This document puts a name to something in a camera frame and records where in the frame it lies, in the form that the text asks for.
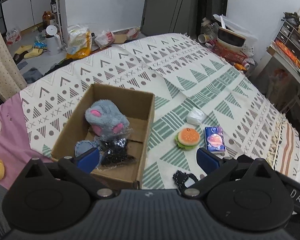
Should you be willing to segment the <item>blue denim pouch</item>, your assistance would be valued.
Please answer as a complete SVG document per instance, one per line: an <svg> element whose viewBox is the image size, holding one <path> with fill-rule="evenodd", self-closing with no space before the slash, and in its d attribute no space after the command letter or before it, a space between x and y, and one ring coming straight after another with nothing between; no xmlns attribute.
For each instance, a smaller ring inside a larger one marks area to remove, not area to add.
<svg viewBox="0 0 300 240"><path fill-rule="evenodd" d="M89 141L89 140L82 140L79 141L76 146L75 146L75 162L76 162L76 157L79 157L83 153L87 152L91 148L98 148L98 143L95 141Z"/></svg>

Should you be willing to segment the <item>black white dotted pouch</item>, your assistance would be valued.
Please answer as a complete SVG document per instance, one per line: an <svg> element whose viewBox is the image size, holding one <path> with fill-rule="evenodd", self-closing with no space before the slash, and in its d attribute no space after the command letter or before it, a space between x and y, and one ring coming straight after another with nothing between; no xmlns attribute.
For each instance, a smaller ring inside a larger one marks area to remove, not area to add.
<svg viewBox="0 0 300 240"><path fill-rule="evenodd" d="M186 189L188 189L198 181L197 177L194 174L185 173L180 170L175 172L172 178L181 193L183 193Z"/></svg>

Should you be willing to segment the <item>hamburger plush toy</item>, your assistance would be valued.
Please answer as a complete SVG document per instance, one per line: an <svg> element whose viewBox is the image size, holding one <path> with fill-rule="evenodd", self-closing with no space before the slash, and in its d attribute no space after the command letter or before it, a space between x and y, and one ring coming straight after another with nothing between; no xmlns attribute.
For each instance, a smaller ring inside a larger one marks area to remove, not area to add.
<svg viewBox="0 0 300 240"><path fill-rule="evenodd" d="M176 144L185 150L195 148L200 142L200 134L193 128L183 128L175 136Z"/></svg>

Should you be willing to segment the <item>white soft packet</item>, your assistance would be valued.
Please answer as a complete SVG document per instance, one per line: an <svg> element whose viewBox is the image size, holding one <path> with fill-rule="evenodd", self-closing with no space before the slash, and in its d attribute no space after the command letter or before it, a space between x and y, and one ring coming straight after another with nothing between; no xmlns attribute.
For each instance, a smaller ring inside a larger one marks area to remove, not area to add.
<svg viewBox="0 0 300 240"><path fill-rule="evenodd" d="M186 122L192 125L200 125L205 118L206 114L203 111L197 107L193 107L186 116Z"/></svg>

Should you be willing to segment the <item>grey pink plush slipper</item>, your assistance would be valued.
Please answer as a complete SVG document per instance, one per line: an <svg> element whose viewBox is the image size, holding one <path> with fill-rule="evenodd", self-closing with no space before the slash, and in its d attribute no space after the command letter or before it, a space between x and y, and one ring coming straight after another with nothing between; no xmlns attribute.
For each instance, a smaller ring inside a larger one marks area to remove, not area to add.
<svg viewBox="0 0 300 240"><path fill-rule="evenodd" d="M130 126L126 116L110 100L94 102L85 111L85 119L98 137L119 134Z"/></svg>

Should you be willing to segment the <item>patterned white green blanket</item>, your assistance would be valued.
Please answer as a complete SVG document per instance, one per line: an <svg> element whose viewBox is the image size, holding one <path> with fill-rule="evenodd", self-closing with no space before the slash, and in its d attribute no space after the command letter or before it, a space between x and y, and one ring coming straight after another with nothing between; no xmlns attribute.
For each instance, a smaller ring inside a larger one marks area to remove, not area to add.
<svg viewBox="0 0 300 240"><path fill-rule="evenodd" d="M181 34L150 36L77 60L21 91L30 147L51 150L85 91L94 84L154 94L142 185L174 187L178 171L201 174L195 150L175 144L193 108L204 113L199 133L223 129L226 155L264 158L277 171L300 182L297 131L258 89L232 65Z"/></svg>

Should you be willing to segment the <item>pink bed sheet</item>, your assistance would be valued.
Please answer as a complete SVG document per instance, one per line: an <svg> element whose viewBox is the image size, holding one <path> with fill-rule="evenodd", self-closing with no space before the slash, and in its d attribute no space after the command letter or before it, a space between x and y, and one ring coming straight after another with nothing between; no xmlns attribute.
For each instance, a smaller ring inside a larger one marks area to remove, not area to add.
<svg viewBox="0 0 300 240"><path fill-rule="evenodd" d="M19 94L0 105L0 121L0 160L5 166L0 185L9 189L31 158L40 158L45 163L51 160L30 148Z"/></svg>

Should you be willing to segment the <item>brown cardboard box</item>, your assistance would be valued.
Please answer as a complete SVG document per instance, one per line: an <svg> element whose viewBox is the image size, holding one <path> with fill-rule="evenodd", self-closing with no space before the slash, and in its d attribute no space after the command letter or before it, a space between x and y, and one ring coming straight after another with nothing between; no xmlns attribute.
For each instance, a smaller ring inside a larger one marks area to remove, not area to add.
<svg viewBox="0 0 300 240"><path fill-rule="evenodd" d="M52 157L81 157L97 149L84 161L95 179L114 190L140 189L154 99L152 93L91 85L61 131Z"/></svg>

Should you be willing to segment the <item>white side table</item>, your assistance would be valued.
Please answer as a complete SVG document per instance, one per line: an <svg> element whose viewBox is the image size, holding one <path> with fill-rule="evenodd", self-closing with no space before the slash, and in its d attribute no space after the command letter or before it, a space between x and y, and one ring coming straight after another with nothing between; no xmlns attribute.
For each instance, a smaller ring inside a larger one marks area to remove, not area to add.
<svg viewBox="0 0 300 240"><path fill-rule="evenodd" d="M251 79L254 82L258 82L263 70L273 62L275 63L274 66L277 66L288 74L291 79L291 84L300 87L300 69L295 66L292 60L275 44L274 41L268 46L265 55L255 67L251 74Z"/></svg>

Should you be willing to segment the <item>dotted beige cloth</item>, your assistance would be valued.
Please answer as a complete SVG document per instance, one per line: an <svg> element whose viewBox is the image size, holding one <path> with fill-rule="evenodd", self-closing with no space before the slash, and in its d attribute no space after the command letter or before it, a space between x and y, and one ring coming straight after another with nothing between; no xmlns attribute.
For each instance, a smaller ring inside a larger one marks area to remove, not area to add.
<svg viewBox="0 0 300 240"><path fill-rule="evenodd" d="M27 83L0 33L0 99L5 102L27 86Z"/></svg>

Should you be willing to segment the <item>yellow slippers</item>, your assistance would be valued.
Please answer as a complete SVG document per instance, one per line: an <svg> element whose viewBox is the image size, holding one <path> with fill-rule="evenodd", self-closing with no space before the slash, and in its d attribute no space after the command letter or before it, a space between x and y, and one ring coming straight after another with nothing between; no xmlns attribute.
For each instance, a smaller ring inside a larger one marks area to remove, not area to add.
<svg viewBox="0 0 300 240"><path fill-rule="evenodd" d="M38 57L43 53L41 48L33 48L32 45L20 46L14 54L14 60L30 59L33 57Z"/></svg>

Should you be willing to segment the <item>yellow white plastic bag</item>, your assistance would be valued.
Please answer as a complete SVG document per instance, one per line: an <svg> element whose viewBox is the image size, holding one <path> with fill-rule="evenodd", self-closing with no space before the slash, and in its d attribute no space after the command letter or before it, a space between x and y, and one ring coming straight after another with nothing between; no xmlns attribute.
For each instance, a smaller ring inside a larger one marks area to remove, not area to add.
<svg viewBox="0 0 300 240"><path fill-rule="evenodd" d="M86 25L71 25L68 27L68 46L66 59L83 59L90 55L92 36Z"/></svg>

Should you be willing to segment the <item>red white plastic bag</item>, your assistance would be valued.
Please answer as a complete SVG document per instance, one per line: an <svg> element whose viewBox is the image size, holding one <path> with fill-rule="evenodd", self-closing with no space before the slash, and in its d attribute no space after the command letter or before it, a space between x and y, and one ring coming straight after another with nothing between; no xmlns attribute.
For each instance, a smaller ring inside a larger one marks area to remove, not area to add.
<svg viewBox="0 0 300 240"><path fill-rule="evenodd" d="M103 49L115 41L115 36L111 31L102 31L94 38L94 41L100 49Z"/></svg>

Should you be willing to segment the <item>white electric kettle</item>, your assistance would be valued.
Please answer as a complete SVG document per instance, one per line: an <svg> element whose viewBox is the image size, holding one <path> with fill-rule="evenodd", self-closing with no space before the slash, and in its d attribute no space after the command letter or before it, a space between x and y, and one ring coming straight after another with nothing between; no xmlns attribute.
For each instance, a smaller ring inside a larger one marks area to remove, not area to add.
<svg viewBox="0 0 300 240"><path fill-rule="evenodd" d="M48 25L46 28L46 44L50 56L55 56L61 52L61 37L57 34L57 27Z"/></svg>

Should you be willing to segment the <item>small drawer organizer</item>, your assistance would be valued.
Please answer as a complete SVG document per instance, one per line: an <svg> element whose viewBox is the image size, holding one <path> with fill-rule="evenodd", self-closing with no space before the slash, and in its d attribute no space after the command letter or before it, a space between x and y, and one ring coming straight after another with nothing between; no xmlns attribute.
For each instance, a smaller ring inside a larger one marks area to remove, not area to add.
<svg viewBox="0 0 300 240"><path fill-rule="evenodd" d="M283 21L275 37L282 42L298 59L300 59L300 34L287 21Z"/></svg>

